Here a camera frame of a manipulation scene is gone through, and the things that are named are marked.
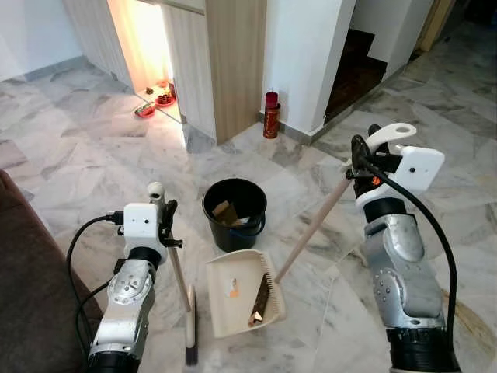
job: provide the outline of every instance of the marble floor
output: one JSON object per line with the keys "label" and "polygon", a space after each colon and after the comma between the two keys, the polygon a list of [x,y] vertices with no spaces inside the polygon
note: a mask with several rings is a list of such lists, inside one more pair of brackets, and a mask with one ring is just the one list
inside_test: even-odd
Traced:
{"label": "marble floor", "polygon": [[[447,43],[415,60],[313,146],[255,124],[222,146],[161,112],[131,113],[142,101],[88,66],[25,83],[0,82],[0,167],[12,176],[61,250],[85,221],[130,202],[162,181],[179,209],[180,259],[196,285],[200,361],[184,365],[182,305],[170,262],[158,271],[151,332],[141,364],[152,372],[383,373],[389,346],[363,256],[364,218],[350,190],[283,279],[287,319],[216,340],[205,263],[221,254],[201,209],[203,193],[223,178],[259,184],[268,197],[256,248],[280,267],[333,187],[353,134],[372,123],[406,121],[414,145],[447,156],[425,201],[452,243],[459,270],[455,345],[465,373],[497,371],[497,139],[495,32],[464,24]],[[447,289],[446,260],[419,217],[427,254]],[[123,239],[102,223],[82,236],[75,269],[95,288],[112,273]],[[98,297],[105,305],[105,295]]]}

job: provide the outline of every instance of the beige dustpan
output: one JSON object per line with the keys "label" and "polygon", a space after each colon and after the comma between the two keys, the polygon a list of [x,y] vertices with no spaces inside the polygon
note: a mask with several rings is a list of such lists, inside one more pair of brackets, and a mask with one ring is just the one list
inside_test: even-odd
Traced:
{"label": "beige dustpan", "polygon": [[[269,274],[269,298],[262,323],[251,327],[250,312],[264,274]],[[269,256],[254,249],[235,251],[207,263],[210,314],[216,338],[262,328],[286,317],[283,295],[280,286],[274,284],[274,275]],[[238,296],[229,298],[227,290],[233,279]]]}
{"label": "beige dustpan", "polygon": [[[369,136],[366,143],[370,150],[374,152],[385,142],[407,138],[415,133],[416,129],[410,124],[389,124]],[[345,164],[345,167],[351,166],[350,163]],[[219,256],[207,263],[210,313],[216,338],[259,329],[275,321],[285,319],[286,309],[279,285],[281,278],[289,270],[291,264],[302,252],[309,239],[349,185],[350,180],[344,177],[333,192],[326,197],[321,209],[313,217],[309,228],[298,240],[276,277],[274,276],[275,271],[269,255],[254,249],[235,251]],[[250,327],[250,312],[254,306],[264,274],[269,275],[266,277],[269,285],[266,310],[262,323]],[[238,285],[238,296],[229,298],[226,291],[233,279],[236,279]]]}

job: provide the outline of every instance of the wooden handle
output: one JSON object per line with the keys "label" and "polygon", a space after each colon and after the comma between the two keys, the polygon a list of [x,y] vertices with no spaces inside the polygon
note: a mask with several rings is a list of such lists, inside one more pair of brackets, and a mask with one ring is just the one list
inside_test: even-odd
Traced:
{"label": "wooden handle", "polygon": [[191,304],[188,299],[188,289],[185,285],[185,279],[183,278],[183,273],[181,271],[181,266],[179,264],[178,251],[176,247],[168,247],[169,257],[171,258],[172,269],[176,275],[176,280],[178,281],[179,293],[181,294],[181,299],[185,305],[185,310],[190,312],[192,310]]}
{"label": "wooden handle", "polygon": [[308,243],[309,239],[312,237],[314,232],[318,230],[322,222],[325,220],[326,216],[339,201],[342,194],[345,193],[347,187],[350,185],[350,182],[351,180],[348,180],[344,177],[343,180],[340,182],[340,184],[337,185],[336,188],[333,190],[333,192],[326,197],[326,200],[322,205],[321,210],[319,210],[318,213],[314,216],[311,225],[309,225],[308,230],[305,231],[305,233],[298,240],[297,245],[294,247],[294,250],[292,251],[287,261],[281,268],[274,282],[279,283],[281,281],[281,278],[290,269],[290,266],[296,260],[297,256],[302,252],[302,250],[304,249],[305,245]]}

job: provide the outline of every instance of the bucket handle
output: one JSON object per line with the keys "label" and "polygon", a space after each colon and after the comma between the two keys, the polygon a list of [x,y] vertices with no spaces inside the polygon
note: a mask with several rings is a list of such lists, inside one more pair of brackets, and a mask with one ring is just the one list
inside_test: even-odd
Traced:
{"label": "bucket handle", "polygon": [[259,228],[259,230],[257,231],[257,233],[254,233],[253,235],[245,235],[245,234],[240,233],[239,231],[237,231],[235,229],[230,229],[230,234],[237,235],[238,237],[242,237],[243,239],[247,238],[247,237],[255,237],[255,236],[257,236],[260,232],[262,232],[262,230],[264,229],[264,226],[266,225],[266,214],[264,214],[262,216],[260,225],[261,225],[261,227]]}

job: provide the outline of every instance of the red canister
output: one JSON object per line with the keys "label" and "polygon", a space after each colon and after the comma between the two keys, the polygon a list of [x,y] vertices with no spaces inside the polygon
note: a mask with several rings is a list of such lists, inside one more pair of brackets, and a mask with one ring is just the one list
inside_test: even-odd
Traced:
{"label": "red canister", "polygon": [[264,137],[275,138],[280,129],[280,107],[278,103],[278,94],[268,92],[266,94],[266,106],[264,112]]}

